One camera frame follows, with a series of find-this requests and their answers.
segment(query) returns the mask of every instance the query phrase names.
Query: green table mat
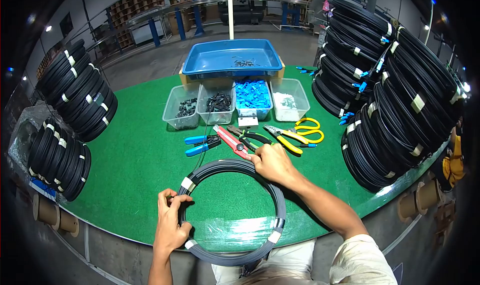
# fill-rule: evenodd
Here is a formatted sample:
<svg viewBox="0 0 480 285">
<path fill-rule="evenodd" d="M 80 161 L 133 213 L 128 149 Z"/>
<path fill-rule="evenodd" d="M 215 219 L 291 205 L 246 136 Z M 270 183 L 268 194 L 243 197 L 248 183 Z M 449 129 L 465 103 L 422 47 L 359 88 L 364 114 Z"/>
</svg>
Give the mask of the green table mat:
<svg viewBox="0 0 480 285">
<path fill-rule="evenodd" d="M 285 78 L 301 81 L 310 110 L 306 116 L 321 124 L 325 139 L 316 148 L 291 156 L 295 167 L 310 181 L 349 204 L 360 217 L 385 205 L 417 180 L 438 157 L 438 152 L 419 168 L 411 169 L 394 185 L 378 193 L 359 186 L 343 161 L 340 138 L 345 126 L 329 114 L 312 94 L 312 77 L 294 66 L 285 68 Z M 162 121 L 170 90 L 181 85 L 178 75 L 138 84 L 115 94 L 118 110 L 108 128 L 88 143 L 92 167 L 78 198 L 63 206 L 76 216 L 127 239 L 152 244 L 157 225 L 158 193 L 177 191 L 194 168 L 198 156 L 186 157 L 191 146 L 184 138 L 203 135 L 203 121 L 195 129 L 176 131 Z M 237 120 L 234 112 L 232 122 Z M 264 123 L 291 128 L 293 122 L 277 122 L 273 110 Z M 271 137 L 263 128 L 259 132 Z M 207 134 L 214 134 L 208 126 Z M 238 158 L 225 143 L 205 153 L 202 163 Z M 208 178 L 192 193 L 195 204 L 187 209 L 187 220 L 195 228 L 194 238 L 213 252 L 240 252 L 259 247 L 271 233 L 275 216 L 273 201 L 253 179 L 238 173 Z M 328 231 L 318 224 L 308 208 L 291 193 L 285 193 L 286 222 L 278 246 L 308 240 Z"/>
</svg>

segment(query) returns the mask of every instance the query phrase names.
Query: white pole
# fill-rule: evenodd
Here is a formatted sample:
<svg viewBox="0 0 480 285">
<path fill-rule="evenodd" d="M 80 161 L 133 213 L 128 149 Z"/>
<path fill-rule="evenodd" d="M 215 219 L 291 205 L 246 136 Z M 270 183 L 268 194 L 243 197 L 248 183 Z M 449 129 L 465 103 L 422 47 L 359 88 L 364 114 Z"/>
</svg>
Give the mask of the white pole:
<svg viewBox="0 0 480 285">
<path fill-rule="evenodd" d="M 434 18 L 433 12 L 434 12 L 434 2 L 431 1 L 431 11 L 430 11 L 430 22 L 428 23 L 428 31 L 427 31 L 427 37 L 425 38 L 425 46 L 427 45 L 428 42 L 428 37 L 430 35 L 430 30 L 432 29 L 432 19 Z"/>
<path fill-rule="evenodd" d="M 233 0 L 226 0 L 228 3 L 228 34 L 233 39 Z"/>
</svg>

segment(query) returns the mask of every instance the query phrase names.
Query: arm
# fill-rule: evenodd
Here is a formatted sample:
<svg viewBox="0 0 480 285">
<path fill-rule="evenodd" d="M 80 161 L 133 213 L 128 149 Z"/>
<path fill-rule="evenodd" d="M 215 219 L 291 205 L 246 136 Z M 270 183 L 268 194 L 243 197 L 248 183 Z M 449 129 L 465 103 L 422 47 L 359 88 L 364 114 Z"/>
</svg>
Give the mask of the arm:
<svg viewBox="0 0 480 285">
<path fill-rule="evenodd" d="M 165 189 L 158 194 L 158 223 L 153 242 L 153 260 L 148 274 L 148 285 L 172 285 L 170 254 L 188 238 L 190 223 L 178 224 L 180 203 L 192 197 Z"/>
<path fill-rule="evenodd" d="M 293 167 L 281 144 L 265 144 L 255 151 L 255 155 L 249 156 L 259 174 L 295 192 L 324 224 L 344 240 L 358 234 L 368 234 L 350 206 L 315 186 Z"/>
</svg>

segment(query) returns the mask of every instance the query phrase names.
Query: black cable coil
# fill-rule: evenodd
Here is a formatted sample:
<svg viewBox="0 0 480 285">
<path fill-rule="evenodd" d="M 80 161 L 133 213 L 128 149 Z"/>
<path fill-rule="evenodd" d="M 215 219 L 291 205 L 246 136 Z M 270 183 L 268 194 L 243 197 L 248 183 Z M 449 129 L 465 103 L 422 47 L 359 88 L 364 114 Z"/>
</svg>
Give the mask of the black cable coil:
<svg viewBox="0 0 480 285">
<path fill-rule="evenodd" d="M 438 58 L 405 28 L 395 35 L 381 82 L 341 140 L 347 168 L 372 192 L 437 151 L 463 111 L 461 89 Z"/>
<path fill-rule="evenodd" d="M 261 175 L 255 172 L 255 166 L 250 163 L 239 159 L 222 159 L 209 162 L 190 173 L 182 182 L 178 195 L 187 194 L 190 195 L 195 186 L 200 184 L 206 178 L 215 174 L 224 172 L 237 172 L 251 176 L 257 180 L 261 186 L 263 186 L 267 192 L 272 196 L 273 203 L 275 204 L 275 221 L 273 224 L 273 232 L 267 239 L 267 241 L 253 252 L 240 255 L 240 256 L 228 256 L 217 253 L 212 253 L 204 250 L 193 237 L 189 236 L 188 241 L 185 243 L 185 247 L 196 257 L 201 260 L 207 261 L 212 264 L 222 266 L 238 266 L 254 262 L 268 252 L 272 250 L 275 244 L 278 242 L 280 235 L 283 231 L 286 218 L 285 199 L 281 190 L 273 185 L 270 181 L 264 179 Z M 182 204 L 178 215 L 179 223 L 186 222 L 185 219 L 185 205 Z"/>
<path fill-rule="evenodd" d="M 357 112 L 367 102 L 381 67 L 393 27 L 373 13 L 344 0 L 333 0 L 313 95 L 332 115 Z"/>
<path fill-rule="evenodd" d="M 57 54 L 37 89 L 84 142 L 97 138 L 117 111 L 117 98 L 100 70 L 90 63 L 83 39 Z"/>
<path fill-rule="evenodd" d="M 86 144 L 73 139 L 53 118 L 48 118 L 34 138 L 28 156 L 30 175 L 61 193 L 69 202 L 82 191 L 92 156 Z"/>
</svg>

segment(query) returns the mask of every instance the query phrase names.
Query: blue-handled wire stripper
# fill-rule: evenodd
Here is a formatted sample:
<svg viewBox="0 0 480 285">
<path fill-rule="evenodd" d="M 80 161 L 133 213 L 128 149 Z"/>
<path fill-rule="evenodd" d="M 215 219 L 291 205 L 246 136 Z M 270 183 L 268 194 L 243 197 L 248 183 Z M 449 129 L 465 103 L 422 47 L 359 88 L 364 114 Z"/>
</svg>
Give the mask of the blue-handled wire stripper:
<svg viewBox="0 0 480 285">
<path fill-rule="evenodd" d="M 184 141 L 186 144 L 194 145 L 193 148 L 185 151 L 185 155 L 187 155 L 187 157 L 198 155 L 202 151 L 205 152 L 222 143 L 222 140 L 218 135 L 187 137 L 184 139 Z"/>
</svg>

